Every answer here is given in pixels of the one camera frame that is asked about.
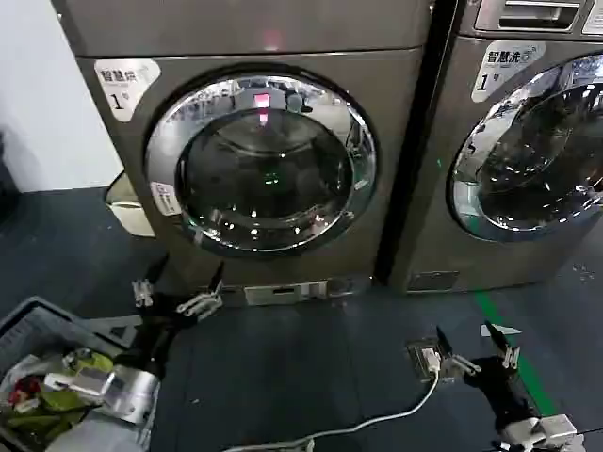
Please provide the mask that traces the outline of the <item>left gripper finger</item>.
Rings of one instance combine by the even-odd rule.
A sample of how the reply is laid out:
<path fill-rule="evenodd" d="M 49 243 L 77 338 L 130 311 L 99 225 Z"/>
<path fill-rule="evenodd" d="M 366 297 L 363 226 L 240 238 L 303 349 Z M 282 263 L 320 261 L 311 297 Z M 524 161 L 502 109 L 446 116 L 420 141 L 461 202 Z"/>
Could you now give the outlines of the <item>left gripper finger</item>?
<path fill-rule="evenodd" d="M 197 322 L 214 314 L 222 305 L 221 289 L 223 286 L 224 263 L 221 262 L 204 292 L 179 304 L 176 313 Z"/>
<path fill-rule="evenodd" d="M 147 268 L 142 278 L 132 281 L 132 290 L 137 308 L 149 308 L 154 305 L 155 284 L 161 278 L 168 261 L 169 256 L 164 255 Z"/>

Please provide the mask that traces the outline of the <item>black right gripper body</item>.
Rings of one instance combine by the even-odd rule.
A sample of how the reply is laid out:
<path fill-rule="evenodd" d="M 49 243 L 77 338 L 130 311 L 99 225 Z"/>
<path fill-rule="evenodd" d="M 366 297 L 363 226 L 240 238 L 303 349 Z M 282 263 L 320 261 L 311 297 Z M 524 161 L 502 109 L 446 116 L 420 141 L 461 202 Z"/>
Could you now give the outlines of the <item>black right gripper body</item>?
<path fill-rule="evenodd" d="M 464 375 L 464 382 L 480 390 L 494 416 L 496 427 L 508 425 L 536 416 L 536 411 L 518 389 L 517 372 L 503 366 L 499 356 L 481 357 L 471 361 L 481 371 Z"/>

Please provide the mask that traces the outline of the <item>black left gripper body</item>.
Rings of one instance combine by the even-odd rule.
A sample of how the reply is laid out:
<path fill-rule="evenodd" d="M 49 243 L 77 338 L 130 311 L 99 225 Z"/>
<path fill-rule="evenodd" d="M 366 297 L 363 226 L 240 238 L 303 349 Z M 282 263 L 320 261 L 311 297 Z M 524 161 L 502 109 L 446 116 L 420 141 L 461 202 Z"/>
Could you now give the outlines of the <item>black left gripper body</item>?
<path fill-rule="evenodd" d="M 186 298 L 154 293 L 152 301 L 149 306 L 138 307 L 141 324 L 131 346 L 115 358 L 115 364 L 164 376 L 171 344 L 187 326 L 187 319 L 177 312 Z"/>

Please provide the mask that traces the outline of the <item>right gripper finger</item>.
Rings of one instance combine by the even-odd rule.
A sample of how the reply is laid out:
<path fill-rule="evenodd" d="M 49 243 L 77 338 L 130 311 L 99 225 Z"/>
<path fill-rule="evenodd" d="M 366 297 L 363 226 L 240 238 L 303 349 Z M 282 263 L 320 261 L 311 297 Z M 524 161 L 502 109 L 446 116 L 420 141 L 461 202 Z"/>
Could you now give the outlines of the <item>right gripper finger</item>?
<path fill-rule="evenodd" d="M 444 376 L 449 379 L 465 376 L 475 377 L 477 375 L 477 366 L 467 358 L 453 351 L 447 336 L 439 326 L 436 327 L 435 331 L 437 348 L 441 358 L 440 369 Z"/>
<path fill-rule="evenodd" d="M 520 346 L 512 345 L 507 336 L 491 322 L 485 322 L 484 325 L 498 349 L 499 356 L 502 358 L 502 367 L 508 370 L 516 370 L 518 368 Z"/>

